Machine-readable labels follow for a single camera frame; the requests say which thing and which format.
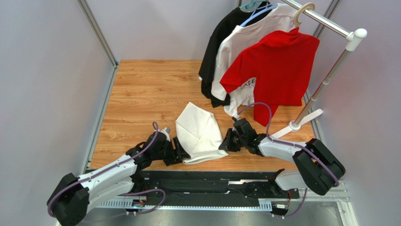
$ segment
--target white wall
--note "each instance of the white wall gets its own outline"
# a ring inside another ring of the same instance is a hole
[[[299,0],[305,4],[310,0]],[[214,28],[237,0],[88,0],[117,60],[202,59]],[[316,0],[324,14],[330,0]],[[301,32],[317,22],[305,18]]]
[[[86,159],[112,66],[76,1],[0,1],[0,225],[54,226],[46,201]]]
[[[401,3],[342,1],[333,21],[368,36],[322,93],[316,107],[326,145],[343,163],[361,226],[400,225]],[[310,88],[314,91],[346,40],[325,30]]]

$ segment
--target beige hanger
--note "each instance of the beige hanger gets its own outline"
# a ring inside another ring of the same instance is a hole
[[[301,25],[302,22],[299,21],[299,15],[302,14],[302,12],[304,12],[307,9],[311,9],[311,10],[315,10],[315,3],[313,2],[308,2],[305,5],[303,5],[301,8],[298,9],[297,13],[295,13],[294,16],[294,24],[296,27],[299,27]]]

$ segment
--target red shirt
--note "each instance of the red shirt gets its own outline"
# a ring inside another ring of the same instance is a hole
[[[317,38],[299,33],[299,28],[272,32],[243,50],[220,83],[230,93],[256,77],[255,102],[268,104],[273,115],[279,105],[301,106],[318,46]],[[254,119],[266,126],[269,110],[255,105]]]

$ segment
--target white rack foot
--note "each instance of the white rack foot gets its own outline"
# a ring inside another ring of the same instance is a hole
[[[287,127],[283,128],[282,130],[278,131],[277,133],[271,135],[271,137],[278,139],[290,132],[297,132],[301,128],[302,125],[304,125],[305,123],[307,123],[309,121],[314,120],[315,118],[319,117],[321,114],[323,114],[322,109],[318,109],[318,110],[310,113],[309,115],[305,116],[301,120],[300,124],[297,127],[294,126],[294,124],[293,124],[294,121],[290,121],[289,125]]]

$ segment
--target wooden tabletop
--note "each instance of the wooden tabletop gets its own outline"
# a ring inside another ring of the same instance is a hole
[[[199,60],[122,60],[90,167],[97,169],[105,166],[136,144],[146,141],[153,133],[153,121],[159,124],[160,129],[170,127],[170,137],[175,137],[175,120],[188,102],[212,112],[224,138],[227,129],[233,127],[233,122],[222,106],[213,108],[210,100],[202,95],[198,79],[200,65]],[[287,126],[301,110],[301,106],[280,106],[272,119],[269,133]],[[241,117],[245,117],[257,133],[265,133],[265,127],[253,120],[253,108],[247,109]],[[305,124],[299,132],[282,138],[309,141],[313,138],[311,125]],[[240,152],[229,152],[222,159],[195,165],[180,163],[166,167],[163,161],[153,161],[147,169],[277,171],[282,168],[290,170],[296,167],[290,162],[252,155],[242,149]]]

